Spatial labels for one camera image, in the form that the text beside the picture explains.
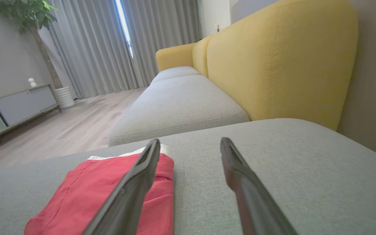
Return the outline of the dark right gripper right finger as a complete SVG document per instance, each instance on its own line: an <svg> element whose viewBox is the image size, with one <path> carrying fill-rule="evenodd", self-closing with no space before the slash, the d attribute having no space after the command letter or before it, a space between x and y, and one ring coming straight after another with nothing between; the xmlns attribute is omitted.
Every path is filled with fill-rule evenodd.
<svg viewBox="0 0 376 235"><path fill-rule="evenodd" d="M220 151L226 183L236 196L243 234L297 234L230 138L221 139Z"/></svg>

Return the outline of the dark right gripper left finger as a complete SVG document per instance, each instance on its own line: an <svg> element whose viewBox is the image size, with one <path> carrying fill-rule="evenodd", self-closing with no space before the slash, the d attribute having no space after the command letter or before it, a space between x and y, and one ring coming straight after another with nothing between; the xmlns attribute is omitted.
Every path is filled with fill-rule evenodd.
<svg viewBox="0 0 376 235"><path fill-rule="evenodd" d="M155 179L161 153L151 140L83 231L84 235L135 235L145 195Z"/></svg>

